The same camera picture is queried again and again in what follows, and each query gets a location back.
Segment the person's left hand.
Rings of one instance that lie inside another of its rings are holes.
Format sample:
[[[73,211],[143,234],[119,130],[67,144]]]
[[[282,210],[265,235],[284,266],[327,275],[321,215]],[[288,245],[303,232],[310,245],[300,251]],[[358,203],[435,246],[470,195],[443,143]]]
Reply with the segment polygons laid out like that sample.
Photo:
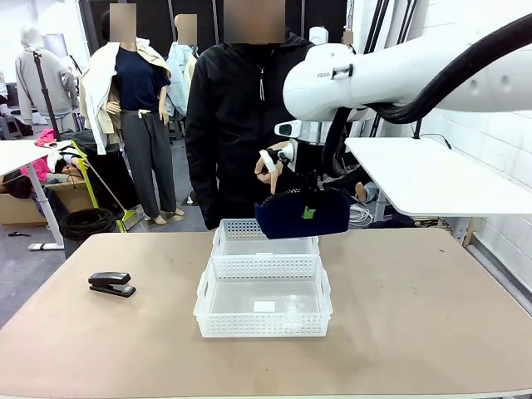
[[[260,182],[269,186],[271,195],[295,187],[294,174],[288,168],[290,159],[286,157],[287,150],[292,148],[289,141],[282,141],[259,152],[254,173]]]

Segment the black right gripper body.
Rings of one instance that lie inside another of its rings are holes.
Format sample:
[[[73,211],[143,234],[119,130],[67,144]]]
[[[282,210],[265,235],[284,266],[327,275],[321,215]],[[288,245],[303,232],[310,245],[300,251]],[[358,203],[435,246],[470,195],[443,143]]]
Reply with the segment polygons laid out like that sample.
[[[323,180],[323,145],[298,143],[297,179],[300,187],[318,187]]]

